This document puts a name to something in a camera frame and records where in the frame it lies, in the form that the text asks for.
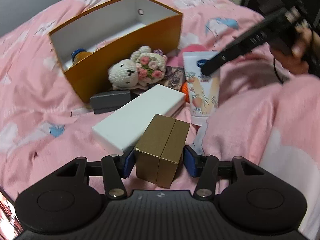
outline pink bedsheet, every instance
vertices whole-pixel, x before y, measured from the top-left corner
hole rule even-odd
[[[63,0],[0,38],[0,186],[13,199],[78,156],[97,161],[112,153],[103,150],[91,134],[91,127],[108,114],[94,115],[84,107],[57,65],[47,36],[59,24],[105,1]],[[220,50],[262,19],[227,0],[159,1],[184,13],[180,49],[202,44]],[[315,211],[320,195],[320,82],[302,76],[282,87],[271,60],[264,45],[221,69],[220,107],[209,119],[198,147],[223,160],[245,156],[300,189],[311,206],[301,231],[314,239],[318,229],[314,225],[320,221]],[[290,77],[281,66],[279,71]],[[177,118],[190,121],[188,105]],[[192,144],[195,137],[196,128],[191,126],[187,143]],[[299,161],[291,160],[290,154],[303,164],[308,160],[300,169],[307,174],[304,181],[317,176],[312,188],[292,179],[291,167],[297,170]],[[123,181],[128,192],[159,189],[138,179],[135,169]],[[196,182],[181,167],[171,189],[193,192]],[[90,184],[103,193],[101,178],[92,178]]]

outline white rectangular box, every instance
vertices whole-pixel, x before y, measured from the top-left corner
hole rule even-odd
[[[97,123],[92,131],[104,149],[122,155],[137,143],[155,114],[170,117],[184,103],[185,94],[158,84]]]

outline blue cap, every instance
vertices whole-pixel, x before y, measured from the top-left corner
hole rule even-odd
[[[71,58],[72,58],[72,62],[75,60],[75,57],[77,54],[79,54],[80,52],[86,51],[85,49],[76,49],[72,54],[71,54]]]
[[[197,66],[201,68],[208,60],[207,59],[201,59],[197,61]]]

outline circular pad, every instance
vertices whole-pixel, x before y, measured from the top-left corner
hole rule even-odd
[[[93,220],[102,199],[92,187],[73,177],[40,181],[17,198],[17,217],[24,229],[43,234],[73,231]]]
[[[307,202],[301,192],[276,177],[245,176],[220,194],[219,208],[247,231],[275,234],[297,229]]]

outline plush toy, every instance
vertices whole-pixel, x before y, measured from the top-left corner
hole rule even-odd
[[[151,53],[151,48],[142,46],[132,53],[130,59],[121,60],[109,69],[109,81],[113,90],[148,89],[163,79],[167,57],[161,50]]]
[[[139,80],[143,87],[154,84],[164,78],[167,57],[160,49],[151,53],[151,48],[142,46],[138,51],[132,53],[130,59],[136,63]]]
[[[136,64],[130,59],[121,60],[109,68],[109,81],[113,90],[137,88],[138,71]]]

